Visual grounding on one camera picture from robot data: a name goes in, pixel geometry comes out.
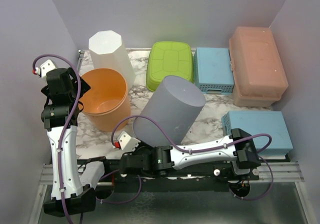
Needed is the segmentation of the orange capybara bucket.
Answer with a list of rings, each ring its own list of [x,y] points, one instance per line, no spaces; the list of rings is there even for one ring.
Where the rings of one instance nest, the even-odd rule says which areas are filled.
[[[131,115],[129,88],[116,70],[98,68],[83,74],[90,86],[81,98],[82,113],[99,130],[112,132],[116,125]]]

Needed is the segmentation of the white octagonal bin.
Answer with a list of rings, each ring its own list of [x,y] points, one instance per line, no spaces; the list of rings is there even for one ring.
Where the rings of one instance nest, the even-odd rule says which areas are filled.
[[[90,37],[88,49],[95,69],[108,68],[119,72],[131,89],[136,74],[123,38],[113,30],[99,31]]]

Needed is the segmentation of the grey round bucket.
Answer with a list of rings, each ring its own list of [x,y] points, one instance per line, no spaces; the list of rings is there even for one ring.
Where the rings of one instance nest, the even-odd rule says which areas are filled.
[[[180,145],[205,104],[205,96],[198,87],[182,77],[169,75],[140,114],[154,120],[176,145]],[[158,126],[137,117],[133,121],[133,133],[152,147],[170,145]]]

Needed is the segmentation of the green plastic tray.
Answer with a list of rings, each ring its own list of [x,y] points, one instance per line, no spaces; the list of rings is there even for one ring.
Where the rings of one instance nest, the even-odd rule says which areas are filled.
[[[166,76],[177,76],[194,82],[193,54],[187,43],[159,41],[152,46],[146,70],[147,88],[156,91]]]

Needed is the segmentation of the small blue perforated basket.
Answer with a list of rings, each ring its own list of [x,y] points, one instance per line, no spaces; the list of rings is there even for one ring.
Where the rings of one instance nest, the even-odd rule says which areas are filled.
[[[235,85],[227,48],[198,47],[193,56],[194,84],[205,94],[230,95]]]

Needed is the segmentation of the large blue perforated basket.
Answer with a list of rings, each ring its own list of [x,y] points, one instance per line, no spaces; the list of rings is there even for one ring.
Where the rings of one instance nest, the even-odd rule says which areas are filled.
[[[223,134],[232,129],[242,129],[250,135],[269,134],[272,142],[261,152],[263,157],[282,158],[293,150],[292,141],[280,111],[232,110],[221,118]]]

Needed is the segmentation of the pink translucent lidded box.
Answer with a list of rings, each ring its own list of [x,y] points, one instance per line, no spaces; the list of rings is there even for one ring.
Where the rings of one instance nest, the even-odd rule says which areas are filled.
[[[237,27],[229,53],[236,106],[269,107],[282,98],[289,84],[270,28]]]

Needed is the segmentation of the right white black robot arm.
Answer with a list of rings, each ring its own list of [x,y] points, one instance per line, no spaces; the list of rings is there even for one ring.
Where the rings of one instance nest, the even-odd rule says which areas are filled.
[[[122,131],[115,143],[116,148],[123,151],[119,172],[122,175],[158,177],[198,164],[230,162],[230,175],[240,180],[261,165],[251,135],[242,137],[243,133],[241,129],[235,129],[232,135],[214,141],[152,147]]]

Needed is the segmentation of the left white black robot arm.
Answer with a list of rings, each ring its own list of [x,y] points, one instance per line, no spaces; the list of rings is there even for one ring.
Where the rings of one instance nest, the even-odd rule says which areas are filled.
[[[95,157],[85,163],[82,173],[78,171],[78,100],[90,86],[71,67],[50,70],[46,82],[41,90],[47,97],[41,120],[51,147],[53,185],[43,211],[55,217],[92,212],[97,184],[106,181],[111,170],[105,157]]]

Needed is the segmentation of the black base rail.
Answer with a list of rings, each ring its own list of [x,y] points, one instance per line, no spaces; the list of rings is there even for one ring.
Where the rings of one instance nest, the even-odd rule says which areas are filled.
[[[166,176],[133,173],[122,177],[119,172],[98,181],[95,188],[99,197],[116,193],[140,192],[227,192],[230,185],[240,185],[243,181],[258,181],[258,175],[250,169],[248,173],[237,175],[233,164],[228,161],[214,161],[168,172]]]

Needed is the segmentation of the aluminium extrusion rail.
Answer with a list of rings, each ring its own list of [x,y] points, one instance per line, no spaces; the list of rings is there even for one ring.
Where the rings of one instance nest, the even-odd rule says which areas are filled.
[[[269,166],[273,173],[274,183],[296,183],[305,181],[298,162],[271,162]],[[259,180],[250,180],[250,183],[268,183],[271,181],[271,172],[265,163],[258,167],[258,171]],[[45,164],[43,166],[39,184],[53,184],[53,166],[51,164]]]

